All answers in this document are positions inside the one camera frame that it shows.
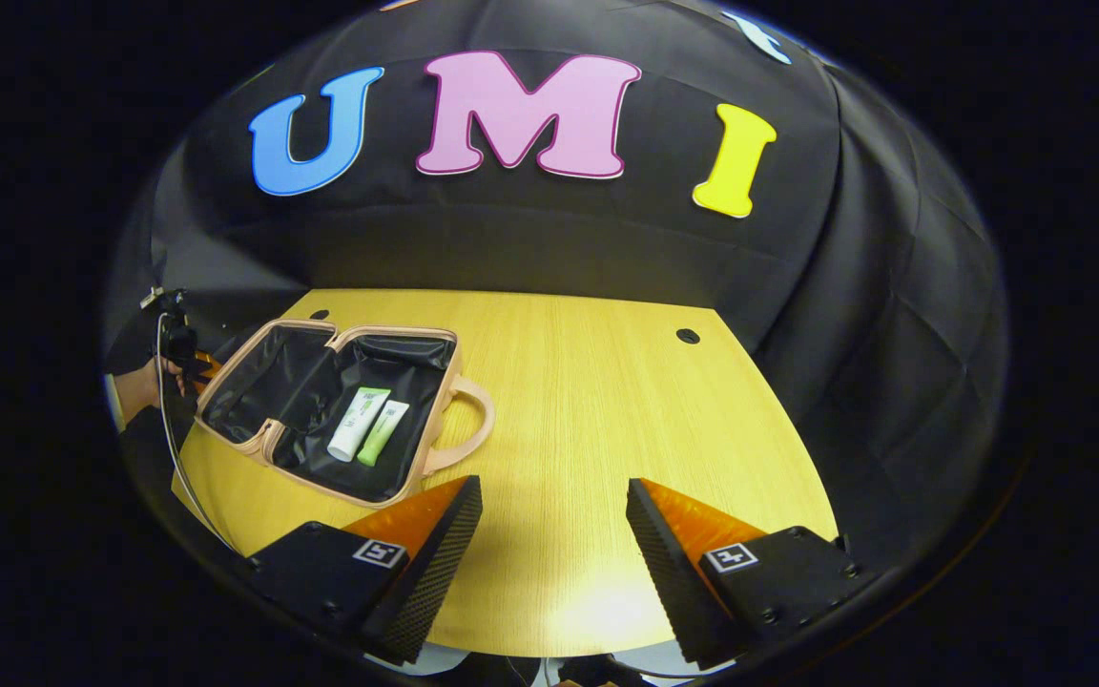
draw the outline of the pink letter m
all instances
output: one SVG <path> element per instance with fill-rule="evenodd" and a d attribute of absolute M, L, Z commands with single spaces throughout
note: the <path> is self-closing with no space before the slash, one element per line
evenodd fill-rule
<path fill-rule="evenodd" d="M 423 174 L 463 174 L 481 166 L 469 142 L 471 118 L 504 168 L 514 168 L 554 125 L 553 143 L 537 155 L 541 169 L 564 176 L 612 178 L 625 163 L 617 155 L 619 114 L 629 84 L 642 73 L 629 62 L 577 55 L 535 91 L 528 91 L 498 53 L 456 53 L 429 62 L 440 79 L 431 148 L 418 157 Z"/>

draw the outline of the open toiletry bag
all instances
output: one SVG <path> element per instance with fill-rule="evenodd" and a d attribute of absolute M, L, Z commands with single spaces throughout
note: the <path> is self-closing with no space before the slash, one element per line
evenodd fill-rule
<path fill-rule="evenodd" d="M 332 457 L 329 443 L 359 388 L 408 403 L 375 465 Z M 431 445 L 455 395 L 484 410 L 480 429 L 453 448 Z M 452 331 L 402 326 L 336 330 L 331 322 L 267 322 L 214 375 L 197 422 L 264 466 L 309 487 L 380 509 L 420 490 L 426 475 L 462 461 L 495 426 L 495 403 L 462 377 Z"/>

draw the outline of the bag handle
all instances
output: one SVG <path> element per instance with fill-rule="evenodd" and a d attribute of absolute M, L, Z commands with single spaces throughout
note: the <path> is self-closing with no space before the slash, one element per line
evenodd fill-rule
<path fill-rule="evenodd" d="M 480 406 L 486 417 L 480 421 L 480 429 L 464 444 L 444 448 L 442 452 L 437 448 L 431 448 L 426 453 L 426 464 L 423 464 L 423 477 L 435 473 L 437 469 L 444 469 L 446 466 L 458 464 L 469 453 L 476 452 L 477 446 L 481 446 L 482 441 L 495 429 L 495 401 L 489 399 L 489 395 L 485 388 L 477 386 L 477 383 L 471 379 L 460 377 L 460 375 L 457 375 L 457 378 L 452 380 L 451 388 L 453 395 L 460 392 L 462 395 L 469 396 L 470 399 Z"/>

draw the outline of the yellow wooden tabletop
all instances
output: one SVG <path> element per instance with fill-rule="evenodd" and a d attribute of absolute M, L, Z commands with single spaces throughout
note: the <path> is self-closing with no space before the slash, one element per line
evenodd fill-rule
<path fill-rule="evenodd" d="M 340 329 L 457 332 L 462 372 L 488 389 L 493 434 L 424 480 L 480 475 L 484 512 L 428 640 L 514 656 L 624 651 L 671 640 L 625 519 L 645 477 L 767 532 L 837 534 L 821 479 L 775 392 L 706 308 L 528 292 L 318 290 L 284 317 L 329 310 Z M 701 341 L 684 343 L 692 329 Z M 481 422 L 445 412 L 436 447 Z M 199 426 L 182 447 L 197 495 L 244 555 L 319 519 L 374 512 L 286 478 Z M 187 501 L 179 483 L 171 487 Z"/>

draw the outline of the black bag lining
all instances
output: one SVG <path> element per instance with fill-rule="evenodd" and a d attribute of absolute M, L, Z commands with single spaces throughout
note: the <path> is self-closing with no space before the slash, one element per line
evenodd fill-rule
<path fill-rule="evenodd" d="M 334 352 L 324 347 L 330 339 L 328 331 L 271 329 L 220 383 L 202 421 L 240 444 L 276 418 L 287 430 L 275 444 L 275 466 L 357 499 L 391 499 L 414 464 L 455 343 L 363 335 Z M 388 400 L 409 403 L 375 466 L 344 464 L 326 450 L 359 387 L 388 388 Z"/>

